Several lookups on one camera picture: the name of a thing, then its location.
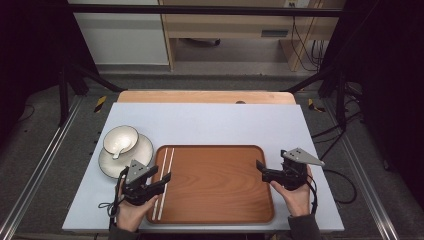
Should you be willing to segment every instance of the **wooden tray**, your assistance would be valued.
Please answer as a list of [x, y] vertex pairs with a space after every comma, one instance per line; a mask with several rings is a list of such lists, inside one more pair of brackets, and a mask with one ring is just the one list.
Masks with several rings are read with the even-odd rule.
[[257, 146], [162, 146], [158, 181], [172, 173], [147, 219], [155, 224], [266, 223], [274, 217], [269, 185], [262, 182]]

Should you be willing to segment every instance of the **white wall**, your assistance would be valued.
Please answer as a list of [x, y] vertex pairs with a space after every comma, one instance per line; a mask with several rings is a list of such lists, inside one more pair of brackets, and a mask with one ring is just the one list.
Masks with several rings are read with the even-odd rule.
[[[157, 0], [68, 0], [69, 3], [157, 5]], [[75, 13], [96, 64], [168, 65], [159, 14]]]

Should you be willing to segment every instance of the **spoon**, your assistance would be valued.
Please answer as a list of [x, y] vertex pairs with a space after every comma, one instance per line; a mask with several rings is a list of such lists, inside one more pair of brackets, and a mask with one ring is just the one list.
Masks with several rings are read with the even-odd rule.
[[112, 159], [116, 160], [119, 158], [119, 154], [121, 154], [122, 150], [130, 146], [130, 142], [122, 143], [121, 148], [118, 149], [118, 151], [113, 154]]

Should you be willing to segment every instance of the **hand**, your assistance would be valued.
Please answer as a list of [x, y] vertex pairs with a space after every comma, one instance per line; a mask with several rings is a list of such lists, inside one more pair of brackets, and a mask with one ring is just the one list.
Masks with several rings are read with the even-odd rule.
[[[118, 197], [121, 197], [122, 194], [122, 184], [123, 181], [121, 181]], [[153, 196], [149, 201], [141, 206], [132, 205], [125, 200], [122, 201], [121, 204], [119, 204], [119, 212], [118, 216], [116, 217], [116, 226], [120, 229], [130, 232], [137, 231], [144, 216], [155, 205], [155, 202], [158, 200], [158, 198], [159, 197], [157, 195]]]
[[[312, 177], [311, 169], [307, 166], [308, 175]], [[296, 190], [289, 191], [281, 186], [276, 181], [271, 181], [271, 186], [283, 196], [284, 201], [287, 204], [290, 214], [293, 217], [300, 217], [310, 214], [310, 188], [307, 184], [302, 185]]]

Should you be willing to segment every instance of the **white saucer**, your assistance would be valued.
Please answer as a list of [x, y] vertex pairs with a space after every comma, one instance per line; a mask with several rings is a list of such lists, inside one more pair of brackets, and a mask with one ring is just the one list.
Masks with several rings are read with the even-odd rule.
[[132, 155], [126, 156], [122, 154], [118, 159], [114, 160], [113, 154], [108, 153], [104, 148], [100, 151], [99, 166], [104, 174], [112, 178], [118, 178], [122, 170], [129, 166], [131, 160], [137, 160], [147, 166], [153, 157], [153, 144], [144, 135], [138, 134], [138, 141], [135, 147], [136, 151]]

